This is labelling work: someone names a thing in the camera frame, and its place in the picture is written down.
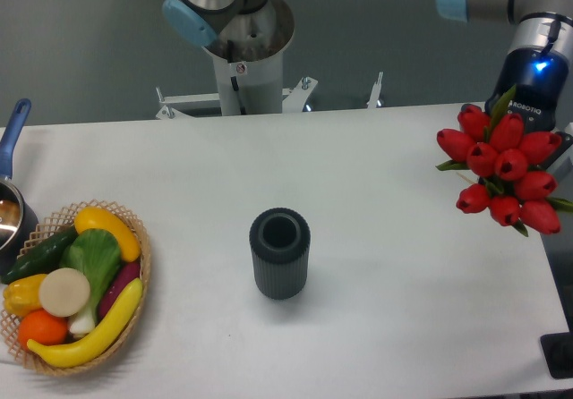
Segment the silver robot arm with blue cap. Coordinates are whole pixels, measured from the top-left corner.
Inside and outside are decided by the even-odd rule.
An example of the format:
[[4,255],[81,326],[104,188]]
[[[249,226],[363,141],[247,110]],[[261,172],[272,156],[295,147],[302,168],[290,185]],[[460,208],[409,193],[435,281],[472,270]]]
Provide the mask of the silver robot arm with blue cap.
[[162,13],[182,39],[197,47],[217,41],[268,43],[277,28],[270,0],[165,0]]

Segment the silver second robot arm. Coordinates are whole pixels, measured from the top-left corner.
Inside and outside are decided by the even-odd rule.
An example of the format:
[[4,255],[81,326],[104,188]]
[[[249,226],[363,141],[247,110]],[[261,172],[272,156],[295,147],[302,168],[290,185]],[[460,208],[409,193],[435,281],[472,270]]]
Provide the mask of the silver second robot arm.
[[527,132],[553,131],[561,92],[572,75],[572,0],[435,0],[454,21],[506,21],[516,32],[486,112],[509,89]]

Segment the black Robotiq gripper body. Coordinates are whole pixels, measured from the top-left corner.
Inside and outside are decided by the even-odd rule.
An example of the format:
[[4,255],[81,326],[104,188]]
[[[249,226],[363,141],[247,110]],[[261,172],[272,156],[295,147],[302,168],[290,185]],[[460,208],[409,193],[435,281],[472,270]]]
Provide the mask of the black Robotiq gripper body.
[[541,55],[531,48],[514,50],[504,61],[493,94],[485,102],[485,111],[489,115],[501,96],[514,87],[509,111],[522,116],[526,131],[552,131],[558,100],[568,76],[568,62],[559,55]]

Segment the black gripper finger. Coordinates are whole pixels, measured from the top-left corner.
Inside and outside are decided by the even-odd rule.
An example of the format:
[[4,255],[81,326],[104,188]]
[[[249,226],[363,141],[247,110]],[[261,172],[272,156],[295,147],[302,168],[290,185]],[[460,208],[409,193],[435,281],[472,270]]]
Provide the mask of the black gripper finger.
[[540,164],[543,170],[558,170],[565,163],[568,151],[572,148],[572,135],[556,131],[552,134],[557,141],[553,152]]

